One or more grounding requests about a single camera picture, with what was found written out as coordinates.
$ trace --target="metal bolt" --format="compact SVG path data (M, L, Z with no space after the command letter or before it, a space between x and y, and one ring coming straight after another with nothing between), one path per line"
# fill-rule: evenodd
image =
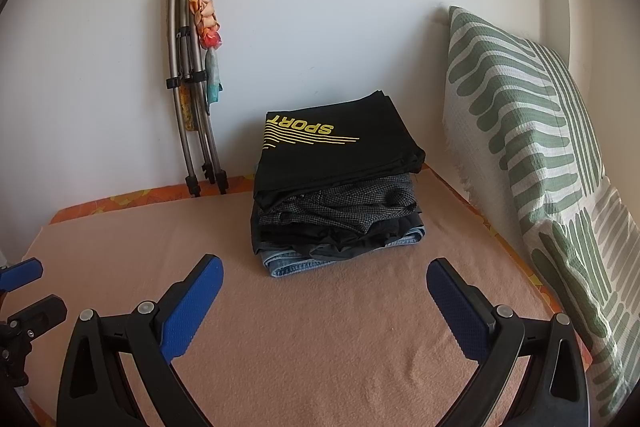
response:
M83 310L80 314L80 320L82 322L87 322L88 320L91 320L91 317L93 316L94 316L93 310Z
M146 315L154 310L155 305L151 301L144 301L138 305L138 313Z
M513 310L509 308L506 304L501 304L495 309L495 311L497 312L498 315L500 315L500 317L503 317L505 319L513 317Z
M558 315L556 315L556 321L558 321L563 326L568 326L571 322L569 320L569 316L564 313L559 313Z

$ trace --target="pillow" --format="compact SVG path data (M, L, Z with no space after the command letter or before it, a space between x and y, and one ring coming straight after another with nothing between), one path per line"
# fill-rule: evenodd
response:
M558 297L593 356L593 425L640 374L640 232L559 55L450 9L444 125L472 203Z

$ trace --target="bed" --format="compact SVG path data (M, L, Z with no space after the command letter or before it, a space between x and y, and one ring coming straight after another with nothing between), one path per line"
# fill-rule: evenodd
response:
M548 319L559 307L433 170L425 166L414 182L423 241L282 280L252 255L250 177L232 178L225 196L203 185L213 197L189 199L182 186L163 187L61 210L27 254L42 261L43 278L2 307L10 314L55 293L68 308L66 322L34 341L27 359L41 425L54 425L82 309L128 313L158 299L206 252L222 259L225 283L174 367L214 425L435 425L476 364L464 359L425 288L432 259L447 257L469 284L521 316ZM583 360L590 362L584 349ZM161 425L132 361L124 362L146 420ZM488 425L500 425L524 363Z

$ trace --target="jeans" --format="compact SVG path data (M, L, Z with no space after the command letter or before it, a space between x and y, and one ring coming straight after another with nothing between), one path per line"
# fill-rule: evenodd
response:
M400 239L392 241L388 245L380 248L373 248L370 251L382 250L383 248L399 247L401 245L414 245L420 241L426 233L424 227L415 227L409 229ZM327 266L328 264L337 263L337 261L322 261L320 259L313 259L308 256L302 255L295 250L282 248L278 249L276 245L272 245L271 248L260 248L257 253L262 258L262 264L269 271L272 277L284 277L286 275L292 275L294 273L312 270L321 266Z

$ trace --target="blue cloth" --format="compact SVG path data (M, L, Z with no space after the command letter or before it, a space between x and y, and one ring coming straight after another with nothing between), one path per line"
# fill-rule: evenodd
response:
M372 251L382 250L383 248L389 247L399 247L401 245L414 245L424 237L425 233L426 231L424 227L409 229L400 239L396 239L384 247L374 248ZM276 246L273 247L273 250L262 248L257 253L260 254L262 264L264 264L264 267L269 271L269 274L272 277L284 277L286 275L292 275L294 273L313 270L314 268L337 263L337 261L321 261L319 259L312 259L291 249L278 250L278 247Z
M204 68L207 71L207 107L218 101L218 93L222 91L220 72L218 71L218 54L215 49L208 48L204 56Z

